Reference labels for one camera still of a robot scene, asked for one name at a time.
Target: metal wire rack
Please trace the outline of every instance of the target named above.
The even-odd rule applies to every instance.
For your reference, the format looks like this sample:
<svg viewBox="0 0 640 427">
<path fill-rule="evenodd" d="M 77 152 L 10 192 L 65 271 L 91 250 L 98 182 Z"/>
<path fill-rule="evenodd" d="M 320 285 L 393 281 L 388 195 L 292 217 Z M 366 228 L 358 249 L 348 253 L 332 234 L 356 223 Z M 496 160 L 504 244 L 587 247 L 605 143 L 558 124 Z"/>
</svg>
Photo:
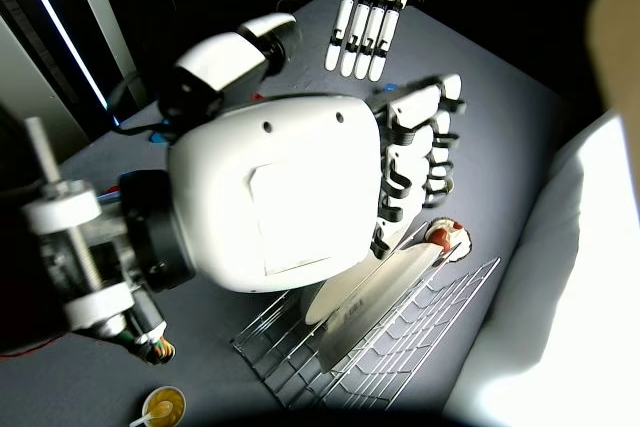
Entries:
<svg viewBox="0 0 640 427">
<path fill-rule="evenodd" d="M 322 323 L 307 326 L 287 291 L 232 344 L 287 409 L 387 409 L 398 398 L 500 262 L 496 258 L 434 290 L 437 269 L 421 280 L 333 370 L 318 360 Z"/>
</svg>

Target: red wire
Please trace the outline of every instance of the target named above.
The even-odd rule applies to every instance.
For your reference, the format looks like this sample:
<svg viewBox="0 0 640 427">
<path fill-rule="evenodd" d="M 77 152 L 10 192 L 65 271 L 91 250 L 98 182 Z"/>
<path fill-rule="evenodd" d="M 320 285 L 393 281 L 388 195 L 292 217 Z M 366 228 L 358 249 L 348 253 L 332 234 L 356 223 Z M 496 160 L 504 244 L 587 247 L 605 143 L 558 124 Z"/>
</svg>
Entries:
<svg viewBox="0 0 640 427">
<path fill-rule="evenodd" d="M 62 337 L 61 335 L 59 335 L 58 337 L 54 337 L 53 339 L 49 339 L 46 342 L 41 343 L 40 345 L 36 345 L 35 347 L 31 347 L 30 349 L 27 350 L 23 350 L 22 352 L 16 352 L 14 354 L 0 354 L 0 359 L 13 359 L 15 357 L 21 357 L 23 355 L 27 355 L 30 354 L 32 352 L 35 352 L 36 350 L 40 350 L 43 347 L 46 347 L 49 344 L 54 343 L 56 340 L 58 340 L 60 337 Z"/>
</svg>

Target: light strip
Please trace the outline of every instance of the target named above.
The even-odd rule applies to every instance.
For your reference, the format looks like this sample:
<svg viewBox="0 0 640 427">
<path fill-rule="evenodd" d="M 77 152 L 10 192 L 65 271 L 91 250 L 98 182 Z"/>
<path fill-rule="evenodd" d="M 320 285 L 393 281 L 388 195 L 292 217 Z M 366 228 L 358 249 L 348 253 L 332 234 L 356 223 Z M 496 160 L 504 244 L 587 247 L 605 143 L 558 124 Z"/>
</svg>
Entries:
<svg viewBox="0 0 640 427">
<path fill-rule="evenodd" d="M 58 33 L 62 37 L 62 40 L 64 40 L 64 43 L 67 45 L 69 52 L 71 52 L 71 55 L 73 56 L 76 63 L 78 64 L 78 67 L 80 67 L 80 70 L 84 74 L 84 77 L 87 79 L 87 82 L 89 82 L 89 85 L 93 89 L 93 92 L 96 94 L 96 97 L 98 98 L 102 106 L 106 109 L 107 108 L 106 99 L 102 95 L 102 92 L 100 92 L 100 89 L 98 88 L 98 85 L 96 84 L 95 80 L 93 80 L 93 77 L 91 77 L 91 74 L 89 73 L 89 69 L 87 69 L 87 66 L 84 64 L 82 58 L 80 57 L 80 54 L 78 53 L 75 46 L 73 45 L 73 42 L 71 42 L 71 39 L 67 34 L 67 31 L 64 29 L 62 22 L 60 22 L 60 19 L 58 18 L 58 15 L 56 14 L 55 10 L 53 10 L 51 3 L 49 2 L 49 0 L 40 0 L 40 2 L 42 2 L 42 5 L 44 6 L 47 13 L 49 14 L 51 21 L 56 26 L 56 29 L 58 29 Z"/>
</svg>

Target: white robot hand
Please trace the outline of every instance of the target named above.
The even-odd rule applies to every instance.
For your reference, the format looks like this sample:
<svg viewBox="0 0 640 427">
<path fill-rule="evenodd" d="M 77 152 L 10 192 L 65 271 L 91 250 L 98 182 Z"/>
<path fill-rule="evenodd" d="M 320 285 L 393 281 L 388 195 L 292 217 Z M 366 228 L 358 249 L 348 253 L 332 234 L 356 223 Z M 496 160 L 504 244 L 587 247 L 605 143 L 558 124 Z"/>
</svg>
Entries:
<svg viewBox="0 0 640 427">
<path fill-rule="evenodd" d="M 325 59 L 327 70 L 338 65 L 340 50 L 346 40 L 340 72 L 358 79 L 367 75 L 377 81 L 382 75 L 387 53 L 393 40 L 400 11 L 408 0 L 342 0 Z M 353 14 L 351 31 L 347 27 Z"/>
</svg>

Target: gray table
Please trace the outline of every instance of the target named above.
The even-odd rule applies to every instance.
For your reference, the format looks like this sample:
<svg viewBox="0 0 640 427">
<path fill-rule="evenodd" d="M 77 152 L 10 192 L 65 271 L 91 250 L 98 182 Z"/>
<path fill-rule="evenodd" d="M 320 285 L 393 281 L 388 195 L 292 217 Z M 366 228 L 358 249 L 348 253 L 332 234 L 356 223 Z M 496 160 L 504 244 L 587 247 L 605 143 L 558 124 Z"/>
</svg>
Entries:
<svg viewBox="0 0 640 427">
<path fill-rule="evenodd" d="M 546 172 L 563 103 L 513 66 L 412 8 L 401 15 L 377 85 L 326 72 L 324 54 L 338 1 L 316 0 L 298 12 L 304 46 L 280 76 L 263 84 L 262 93 L 329 91 L 364 97 L 387 82 L 456 72 L 469 103 L 467 113 L 452 124 L 462 136 L 460 148 L 452 154 L 456 190 L 442 207 L 423 212 L 422 217 L 453 217 L 471 232 L 473 252 L 451 269 L 452 276 L 495 256 L 501 256 L 503 263 L 397 404 L 438 408 L 517 244 Z M 149 108 L 134 123 L 155 120 L 157 115 Z M 103 190 L 121 172 L 162 168 L 164 156 L 165 147 L 146 142 L 145 136 L 108 134 L 70 159 L 64 172 Z M 119 347 L 75 335 L 32 355 L 1 362 L 0 423 L 126 425 L 144 396 L 165 384 L 186 394 L 185 427 L 277 409 L 229 345 L 267 298 L 227 292 L 203 276 L 158 295 L 169 324 L 167 336 L 177 346 L 175 360 L 165 366 L 145 365 Z"/>
</svg>

